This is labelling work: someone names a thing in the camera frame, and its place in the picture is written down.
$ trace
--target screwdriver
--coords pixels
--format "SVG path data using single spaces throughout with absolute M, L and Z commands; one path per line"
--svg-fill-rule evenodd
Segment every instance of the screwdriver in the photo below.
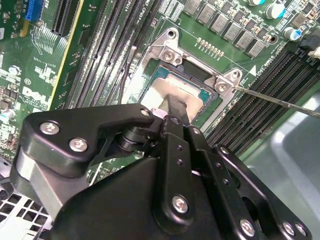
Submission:
M 250 94 L 250 95 L 255 96 L 257 98 L 264 99 L 264 100 L 267 100 L 269 102 L 278 104 L 278 105 L 280 105 L 282 107 L 285 107 L 287 109 L 293 109 L 293 110 L 296 110 L 296 111 L 298 111 L 300 113 L 307 114 L 307 115 L 309 115 L 311 117 L 320 119 L 320 113 L 319 112 L 316 112 L 316 111 L 313 111 L 313 110 L 309 110 L 309 109 L 306 109 L 304 107 L 297 106 L 295 104 L 292 104 L 292 103 L 289 103 L 289 102 L 286 102 L 286 101 L 283 101 L 283 100 L 279 100 L 279 99 L 276 99 L 274 97 L 267 96 L 267 95 L 264 95 L 264 94 L 256 92 L 256 91 L 252 91 L 252 90 L 246 89 L 246 88 L 241 87 L 241 86 L 232 86 L 232 87 L 234 89 L 236 89 L 236 90 L 239 90 L 239 91 L 243 92 L 243 93 Z

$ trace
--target robotic arm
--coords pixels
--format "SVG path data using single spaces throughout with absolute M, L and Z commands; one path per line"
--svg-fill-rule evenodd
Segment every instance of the robotic arm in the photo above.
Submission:
M 144 157 L 88 186 L 89 166 Z M 23 123 L 11 173 L 54 220 L 51 240 L 311 240 L 229 149 L 211 149 L 186 108 L 140 104 L 38 112 Z

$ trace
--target motherboard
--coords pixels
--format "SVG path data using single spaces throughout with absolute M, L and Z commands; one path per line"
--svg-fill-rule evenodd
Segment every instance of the motherboard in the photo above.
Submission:
M 10 162 L 28 114 L 152 109 L 167 96 L 211 145 L 240 156 L 292 111 L 222 80 L 299 105 L 320 87 L 318 0 L 13 0 L 0 11 L 0 155 Z M 141 156 L 95 166 L 89 181 Z

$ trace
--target blue connector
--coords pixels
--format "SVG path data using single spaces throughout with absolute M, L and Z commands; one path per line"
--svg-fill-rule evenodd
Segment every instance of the blue connector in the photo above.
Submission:
M 44 0 L 29 0 L 28 11 L 26 12 L 25 19 L 30 22 L 38 21 L 41 17 L 43 5 Z

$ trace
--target silver screw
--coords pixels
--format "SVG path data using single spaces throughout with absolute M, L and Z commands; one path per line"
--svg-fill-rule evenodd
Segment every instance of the silver screw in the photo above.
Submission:
M 198 129 L 196 129 L 195 127 L 193 128 L 193 131 L 195 134 L 200 134 L 200 131 Z
M 40 125 L 40 130 L 47 135 L 55 135 L 60 131 L 60 128 L 57 124 L 53 122 L 44 122 Z
M 188 204 L 186 200 L 184 200 L 180 196 L 174 196 L 172 198 L 172 205 L 175 210 L 177 210 L 181 214 L 185 214 L 188 211 Z
M 282 225 L 288 234 L 290 234 L 291 236 L 295 235 L 294 228 L 289 223 L 285 221 Z
M 145 110 L 145 109 L 141 109 L 141 113 L 142 113 L 143 115 L 147 116 L 147 117 L 150 116 L 149 111 L 147 111 L 147 110 Z
M 80 138 L 74 138 L 69 142 L 69 147 L 75 152 L 82 153 L 88 149 L 88 144 Z
M 167 54 L 164 55 L 165 60 L 170 61 L 172 60 L 173 56 L 170 52 L 168 52 Z
M 241 219 L 240 225 L 247 236 L 253 237 L 255 235 L 255 229 L 247 219 Z
M 299 223 L 296 223 L 295 224 L 295 227 L 298 229 L 298 231 L 303 235 L 303 236 L 307 236 L 307 233 L 306 231 L 304 230 L 304 228 L 299 224 Z
M 229 154 L 228 150 L 225 148 L 225 147 L 220 147 L 221 151 L 224 153 L 224 154 Z

